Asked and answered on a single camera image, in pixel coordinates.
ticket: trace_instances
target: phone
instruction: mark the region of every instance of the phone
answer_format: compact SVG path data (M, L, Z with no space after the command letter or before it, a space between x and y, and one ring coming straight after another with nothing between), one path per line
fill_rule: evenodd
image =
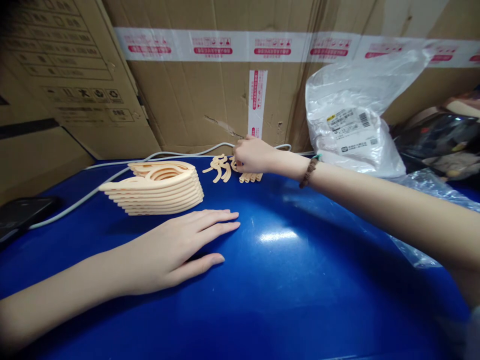
M21 197L0 207L0 251L58 209L57 197Z

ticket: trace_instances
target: brown bead bracelet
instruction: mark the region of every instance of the brown bead bracelet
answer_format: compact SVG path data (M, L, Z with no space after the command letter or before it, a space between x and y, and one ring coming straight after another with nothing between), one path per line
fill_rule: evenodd
M300 187L300 189L303 189L304 187L306 187L309 184L310 176L312 176L312 173L315 170L315 166L319 162L319 159L320 159L321 156L322 156L322 154L318 154L318 155L316 155L316 156L314 156L310 159L310 163L308 164L308 167L306 168L306 173L303 176L303 180L298 185Z

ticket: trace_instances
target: fingernail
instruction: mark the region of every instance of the fingernail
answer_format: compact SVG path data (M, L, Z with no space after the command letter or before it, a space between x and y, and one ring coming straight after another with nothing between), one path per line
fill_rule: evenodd
M211 264L217 265L217 264L223 263L224 261L225 261L225 258L223 257L223 255L218 255L211 260Z

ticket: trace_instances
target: barcode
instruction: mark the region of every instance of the barcode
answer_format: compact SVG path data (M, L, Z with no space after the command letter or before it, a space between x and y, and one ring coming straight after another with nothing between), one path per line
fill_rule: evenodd
M367 128L370 126L369 120L367 119L367 114L362 112L360 115L358 115L360 118L361 124L363 125L364 128Z

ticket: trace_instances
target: packing tape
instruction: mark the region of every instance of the packing tape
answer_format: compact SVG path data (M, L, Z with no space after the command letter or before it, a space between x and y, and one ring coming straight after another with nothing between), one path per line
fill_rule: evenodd
M324 31L265 32L116 27L129 61L334 63L433 48L429 67L480 67L480 41L362 36Z
M248 133L262 138L264 125L265 96L267 92L267 70L250 70L248 91Z

